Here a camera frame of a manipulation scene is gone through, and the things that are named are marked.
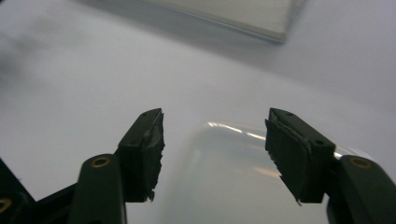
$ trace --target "clear plastic object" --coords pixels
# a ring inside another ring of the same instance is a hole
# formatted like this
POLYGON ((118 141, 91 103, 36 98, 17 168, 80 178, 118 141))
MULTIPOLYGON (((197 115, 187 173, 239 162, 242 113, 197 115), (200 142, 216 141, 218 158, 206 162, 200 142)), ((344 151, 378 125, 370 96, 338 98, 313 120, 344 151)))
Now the clear plastic object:
POLYGON ((283 42, 305 0, 144 0, 283 42))
MULTIPOLYGON (((263 127, 208 122, 200 128, 183 148, 162 223, 328 223, 328 199, 298 205, 264 146, 263 127)), ((359 153, 338 147, 334 156, 346 154, 359 153)))

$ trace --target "white table surface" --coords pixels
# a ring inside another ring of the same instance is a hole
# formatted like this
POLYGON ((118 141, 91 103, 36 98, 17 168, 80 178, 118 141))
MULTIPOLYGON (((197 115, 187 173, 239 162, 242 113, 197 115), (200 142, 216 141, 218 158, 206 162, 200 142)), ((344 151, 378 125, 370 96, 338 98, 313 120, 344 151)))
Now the white table surface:
MULTIPOLYGON (((160 202, 183 143, 210 120, 263 127, 289 110, 396 180, 396 2, 312 0, 283 45, 136 1, 0 5, 0 156, 36 199, 165 114, 160 202)), ((131 223, 158 223, 154 203, 131 223)))

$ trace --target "screw hole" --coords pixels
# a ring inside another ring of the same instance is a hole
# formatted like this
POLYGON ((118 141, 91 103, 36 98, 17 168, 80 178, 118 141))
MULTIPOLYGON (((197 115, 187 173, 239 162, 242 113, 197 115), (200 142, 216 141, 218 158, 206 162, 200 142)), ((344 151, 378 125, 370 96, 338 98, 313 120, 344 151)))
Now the screw hole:
POLYGON ((110 159, 107 157, 101 157, 91 162, 91 166, 94 168, 99 168, 106 166, 110 163, 110 159))

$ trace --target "transparent plastic sheet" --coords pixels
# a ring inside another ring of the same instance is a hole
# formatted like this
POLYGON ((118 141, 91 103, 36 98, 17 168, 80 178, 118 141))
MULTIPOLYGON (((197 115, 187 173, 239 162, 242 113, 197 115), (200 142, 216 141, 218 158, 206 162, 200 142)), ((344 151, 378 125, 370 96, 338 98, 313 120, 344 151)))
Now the transparent plastic sheet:
POLYGON ((307 0, 142 0, 204 20, 284 42, 307 0))

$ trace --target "glass panel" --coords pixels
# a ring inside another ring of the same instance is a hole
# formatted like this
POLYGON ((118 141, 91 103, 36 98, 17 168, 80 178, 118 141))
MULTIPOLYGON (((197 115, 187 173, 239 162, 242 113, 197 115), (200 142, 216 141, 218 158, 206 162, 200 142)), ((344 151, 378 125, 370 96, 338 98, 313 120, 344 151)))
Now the glass panel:
POLYGON ((282 42, 305 0, 145 0, 282 42))

